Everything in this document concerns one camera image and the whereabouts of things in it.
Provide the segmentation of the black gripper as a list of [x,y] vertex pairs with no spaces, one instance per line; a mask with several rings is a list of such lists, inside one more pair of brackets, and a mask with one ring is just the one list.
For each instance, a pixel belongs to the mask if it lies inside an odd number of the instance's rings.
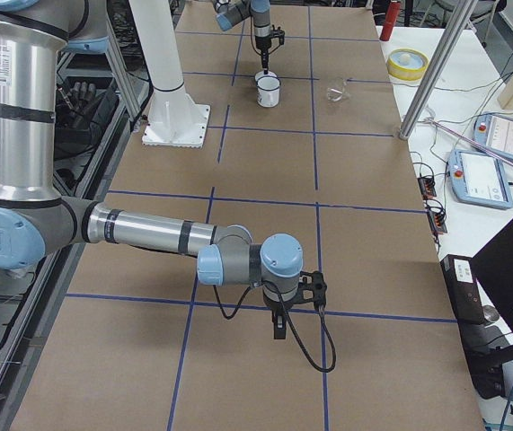
[[273,322],[273,338],[285,338],[285,324],[287,323],[286,311],[292,307],[292,301],[276,301],[266,298],[266,305],[271,311]]
[[269,73],[269,50],[270,50],[270,35],[255,36],[256,49],[261,54],[261,70],[265,75]]

